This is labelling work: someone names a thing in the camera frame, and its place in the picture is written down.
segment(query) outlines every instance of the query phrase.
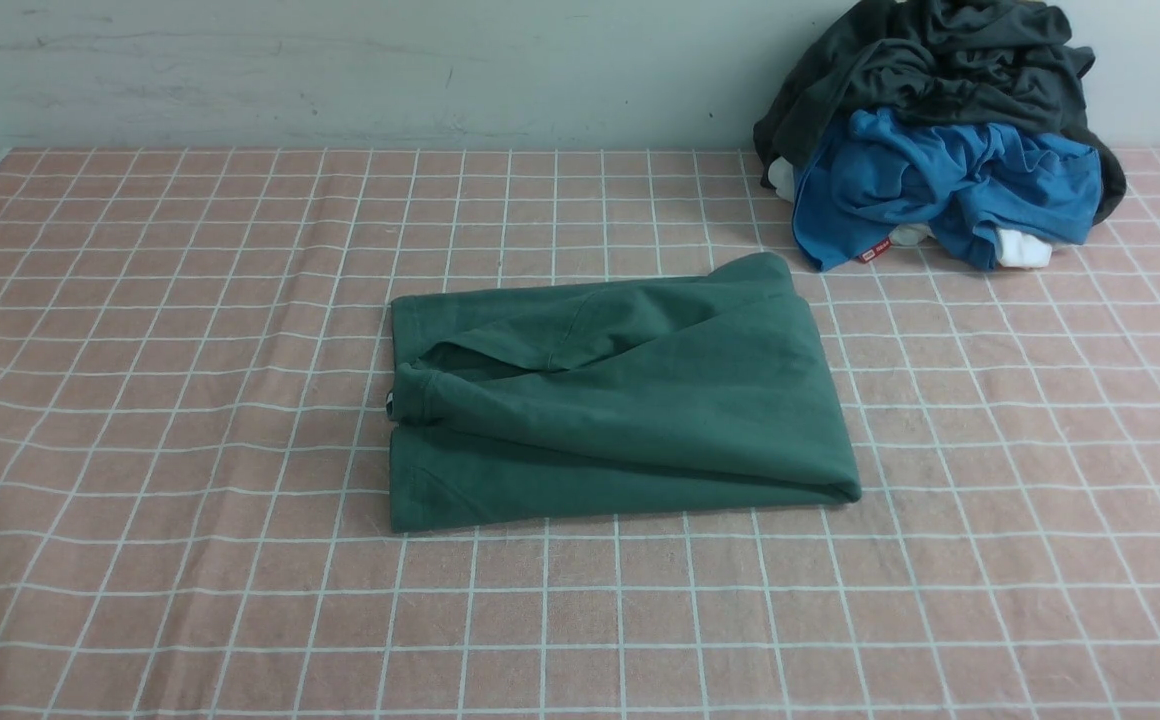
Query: pile of clothes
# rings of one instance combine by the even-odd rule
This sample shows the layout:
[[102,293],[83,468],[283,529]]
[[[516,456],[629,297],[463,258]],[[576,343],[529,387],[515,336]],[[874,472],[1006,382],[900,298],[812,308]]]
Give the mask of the pile of clothes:
[[1087,128],[1088,48],[1034,0],[860,0],[754,126],[763,184],[828,270],[933,237],[984,270],[1041,268],[1128,191]]

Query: fabric fold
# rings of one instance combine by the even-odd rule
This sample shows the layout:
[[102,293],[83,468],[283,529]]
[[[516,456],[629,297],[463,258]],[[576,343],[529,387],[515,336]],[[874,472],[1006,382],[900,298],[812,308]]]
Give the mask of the fabric fold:
[[393,304],[394,532],[860,500],[785,261]]
[[1100,204],[1096,150],[1016,128],[908,128],[890,108],[836,119],[803,173],[793,238],[819,270],[926,224],[956,259],[992,270],[999,231],[1080,245]]

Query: red label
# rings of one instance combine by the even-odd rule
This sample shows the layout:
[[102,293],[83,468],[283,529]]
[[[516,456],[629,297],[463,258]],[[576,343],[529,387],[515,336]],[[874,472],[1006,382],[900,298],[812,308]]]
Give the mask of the red label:
[[860,257],[856,260],[858,260],[860,263],[872,263],[872,261],[877,259],[878,255],[882,255],[883,252],[890,249],[891,249],[891,238],[885,237],[882,239],[882,242],[875,245],[873,247],[871,247],[871,249],[862,252],[862,254],[860,254]]

